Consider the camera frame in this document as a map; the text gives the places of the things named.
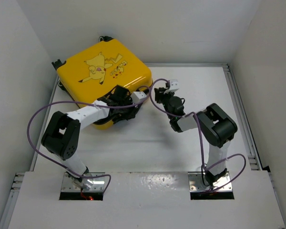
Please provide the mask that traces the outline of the yellow suitcase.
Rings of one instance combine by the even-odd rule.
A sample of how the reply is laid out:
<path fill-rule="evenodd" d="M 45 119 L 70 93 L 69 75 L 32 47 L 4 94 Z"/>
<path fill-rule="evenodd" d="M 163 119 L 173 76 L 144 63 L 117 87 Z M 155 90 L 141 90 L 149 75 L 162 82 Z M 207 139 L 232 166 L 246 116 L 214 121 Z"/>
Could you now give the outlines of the yellow suitcase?
<path fill-rule="evenodd" d="M 109 36 L 75 54 L 64 62 L 52 62 L 59 84 L 78 102 L 78 109 L 93 103 L 119 85 L 134 92 L 140 86 L 153 84 L 151 70 L 121 42 Z M 113 125 L 94 125 L 106 129 Z"/>

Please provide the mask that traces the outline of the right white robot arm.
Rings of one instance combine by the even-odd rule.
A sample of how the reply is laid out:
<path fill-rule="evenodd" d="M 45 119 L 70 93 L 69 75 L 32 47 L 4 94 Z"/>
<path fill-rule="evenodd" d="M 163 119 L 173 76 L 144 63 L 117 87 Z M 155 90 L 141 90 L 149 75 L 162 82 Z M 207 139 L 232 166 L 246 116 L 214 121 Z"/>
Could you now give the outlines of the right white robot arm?
<path fill-rule="evenodd" d="M 208 161 L 202 154 L 203 181 L 213 185 L 226 172 L 225 160 L 231 141 L 238 127 L 235 121 L 216 103 L 210 104 L 197 113 L 184 112 L 184 99 L 175 95 L 179 89 L 177 80 L 166 81 L 165 87 L 154 89 L 153 104 L 161 104 L 162 112 L 167 114 L 171 128 L 182 133 L 198 129 L 199 138 L 204 137 L 209 143 Z"/>

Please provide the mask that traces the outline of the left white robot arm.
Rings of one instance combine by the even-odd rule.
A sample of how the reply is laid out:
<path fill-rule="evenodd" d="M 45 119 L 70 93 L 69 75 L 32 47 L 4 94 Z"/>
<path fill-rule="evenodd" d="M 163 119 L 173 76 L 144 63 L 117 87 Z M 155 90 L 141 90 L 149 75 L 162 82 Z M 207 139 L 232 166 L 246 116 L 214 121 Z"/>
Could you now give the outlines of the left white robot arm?
<path fill-rule="evenodd" d="M 135 118 L 148 93 L 147 86 L 130 92 L 117 85 L 83 108 L 67 113 L 57 111 L 47 125 L 41 144 L 67 167 L 67 173 L 76 186 L 88 189 L 92 179 L 87 177 L 89 170 L 77 153 L 80 131 L 92 124 L 115 124 Z"/>

